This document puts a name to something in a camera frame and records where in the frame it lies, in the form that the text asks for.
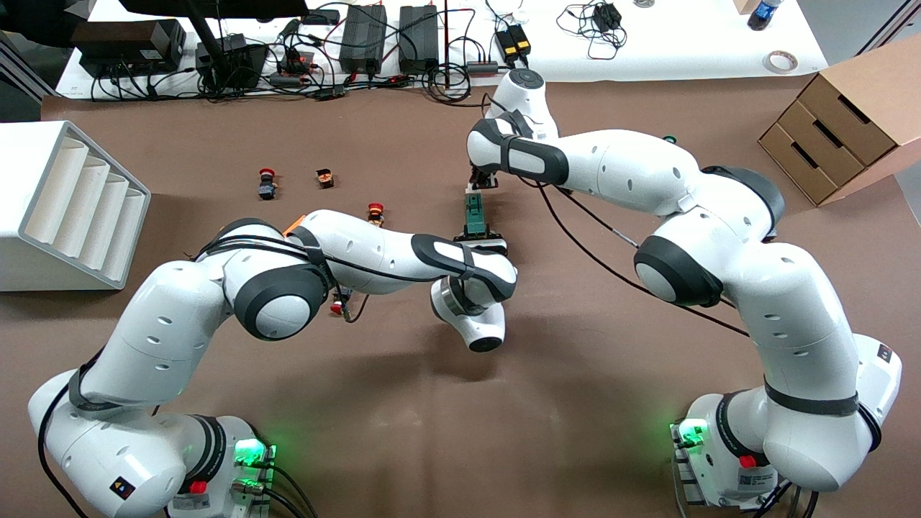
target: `glowing green indicator light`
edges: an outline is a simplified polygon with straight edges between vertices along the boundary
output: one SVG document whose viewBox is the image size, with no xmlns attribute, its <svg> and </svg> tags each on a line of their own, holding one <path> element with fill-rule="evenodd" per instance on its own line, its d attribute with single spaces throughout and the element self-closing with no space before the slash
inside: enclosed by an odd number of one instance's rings
<svg viewBox="0 0 921 518">
<path fill-rule="evenodd" d="M 250 465 L 265 457 L 265 445 L 255 439 L 237 441 L 234 446 L 234 461 L 237 464 Z"/>
<path fill-rule="evenodd" d="M 678 425 L 678 434 L 682 438 L 682 446 L 693 448 L 704 443 L 706 421 L 703 419 L 685 419 Z"/>
</svg>

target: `white shelf organizer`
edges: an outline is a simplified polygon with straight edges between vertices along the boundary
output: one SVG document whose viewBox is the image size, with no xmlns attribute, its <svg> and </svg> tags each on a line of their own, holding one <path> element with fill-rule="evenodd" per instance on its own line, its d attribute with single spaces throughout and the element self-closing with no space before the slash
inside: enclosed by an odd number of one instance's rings
<svg viewBox="0 0 921 518">
<path fill-rule="evenodd" d="M 73 124 L 0 124 L 0 291 L 124 288 L 149 203 Z"/>
</svg>

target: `white desk surface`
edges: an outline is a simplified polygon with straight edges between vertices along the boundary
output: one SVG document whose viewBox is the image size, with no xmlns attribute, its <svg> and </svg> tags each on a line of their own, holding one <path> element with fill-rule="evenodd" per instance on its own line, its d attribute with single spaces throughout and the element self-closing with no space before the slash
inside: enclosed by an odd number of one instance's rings
<svg viewBox="0 0 921 518">
<path fill-rule="evenodd" d="M 528 34 L 533 49 L 529 56 L 530 68 L 540 72 L 547 81 L 553 82 L 591 82 L 602 80 L 649 81 L 676 79 L 714 79 L 727 77 L 769 77 L 773 72 L 764 68 L 764 57 L 771 51 L 786 51 L 799 60 L 799 66 L 791 75 L 804 75 L 816 72 L 828 66 L 819 49 L 812 31 L 803 17 L 796 0 L 787 0 L 777 9 L 774 19 L 767 29 L 754 31 L 746 24 L 748 17 L 739 15 L 732 0 L 656 0 L 655 5 L 641 8 L 632 0 L 612 0 L 623 14 L 622 24 L 627 31 L 626 45 L 611 61 L 589 60 L 586 52 L 588 41 L 561 31 L 556 25 L 556 18 L 563 12 L 568 0 L 490 0 L 490 4 L 500 14 L 517 10 L 519 2 L 524 10 L 523 18 L 528 21 L 523 28 Z M 383 0 L 387 7 L 388 23 L 397 26 L 400 6 L 422 6 L 427 0 Z M 444 0 L 436 1 L 439 9 L 444 8 Z M 476 9 L 470 30 L 470 37 L 489 47 L 494 21 L 492 13 L 485 7 L 484 0 L 449 0 L 449 8 L 472 7 Z M 317 8 L 321 2 L 309 0 L 308 6 Z M 337 8 L 344 16 L 345 6 Z M 450 13 L 448 26 L 451 39 L 461 36 L 466 28 L 471 13 Z M 125 21 L 151 19 L 124 10 L 118 0 L 99 0 L 89 19 L 91 21 Z M 257 41 L 275 41 L 278 33 L 290 18 L 276 19 L 269 23 L 259 23 L 250 19 L 227 19 L 223 22 L 224 32 L 242 32 L 246 37 Z M 217 21 L 209 19 L 209 25 L 215 35 L 218 33 Z M 566 27 L 576 23 L 569 16 L 561 20 Z M 197 35 L 192 24 L 181 18 L 182 26 L 188 31 L 180 68 L 193 66 Z M 312 33 L 324 38 L 330 27 L 305 26 L 302 34 Z M 330 37 L 339 41 L 343 28 L 340 27 Z M 388 38 L 385 48 L 396 44 L 396 36 Z M 330 43 L 326 47 L 333 58 L 339 49 Z M 603 55 L 609 47 L 596 43 L 592 55 Z M 493 45 L 493 59 L 498 51 Z M 89 99 L 93 83 L 90 75 L 80 66 L 80 51 L 74 50 L 64 74 L 58 82 L 57 91 L 73 99 Z M 467 55 L 471 60 L 477 58 L 474 45 L 467 45 Z M 327 72 L 330 83 L 330 64 L 326 58 L 317 53 L 315 63 Z M 393 53 L 385 62 L 382 76 L 399 73 L 398 53 Z M 451 61 L 461 63 L 461 45 L 451 46 Z M 341 73 L 337 63 L 336 81 L 342 82 L 346 75 Z M 264 73 L 274 72 L 274 65 L 266 63 Z M 198 75 L 194 72 L 176 75 L 164 80 L 157 86 L 157 92 L 176 95 L 182 92 L 195 92 Z M 474 79 L 474 85 L 496 84 L 498 78 Z M 103 81 L 109 93 L 116 88 Z M 122 87 L 135 91 L 128 79 L 122 80 Z M 94 91 L 96 99 L 108 96 Z"/>
</svg>

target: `red button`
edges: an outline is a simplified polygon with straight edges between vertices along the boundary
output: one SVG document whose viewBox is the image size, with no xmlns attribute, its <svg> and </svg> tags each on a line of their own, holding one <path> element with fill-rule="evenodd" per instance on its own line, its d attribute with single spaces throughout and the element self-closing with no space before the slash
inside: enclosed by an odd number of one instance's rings
<svg viewBox="0 0 921 518">
<path fill-rule="evenodd" d="M 208 483 L 204 480 L 195 480 L 192 484 L 189 484 L 189 492 L 193 495 L 204 494 L 208 490 Z"/>
</svg>

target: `white robotic arm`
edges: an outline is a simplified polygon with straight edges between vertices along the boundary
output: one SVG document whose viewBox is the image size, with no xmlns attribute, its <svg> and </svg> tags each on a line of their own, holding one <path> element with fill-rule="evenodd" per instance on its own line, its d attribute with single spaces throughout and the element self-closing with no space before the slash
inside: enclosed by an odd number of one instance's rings
<svg viewBox="0 0 921 518">
<path fill-rule="evenodd" d="M 128 303 L 98 359 L 45 383 L 29 400 L 32 425 L 80 493 L 107 516 L 245 517 L 235 480 L 271 452 L 240 418 L 160 414 L 177 397 L 216 329 L 231 315 L 262 340 L 289 338 L 337 285 L 386 294 L 433 282 L 436 317 L 466 345 L 501 345 L 501 306 L 517 272 L 503 256 L 425 234 L 384 230 L 321 210 L 286 235 L 258 219 L 224 227 L 194 261 L 158 267 Z M 52 405 L 62 388 L 67 397 Z"/>
<path fill-rule="evenodd" d="M 548 127 L 549 114 L 537 121 L 529 113 L 546 106 L 542 82 L 518 73 L 496 91 L 501 110 L 494 105 L 468 136 L 474 169 L 662 218 L 636 251 L 640 281 L 682 306 L 731 300 L 758 347 L 763 387 L 705 395 L 673 427 L 690 466 L 682 472 L 688 500 L 757 508 L 777 472 L 805 489 L 839 489 L 879 444 L 902 364 L 879 341 L 852 333 L 808 253 L 766 243 L 785 209 L 776 186 L 745 169 L 701 170 L 684 149 L 631 131 L 540 139 L 532 127 Z"/>
</svg>

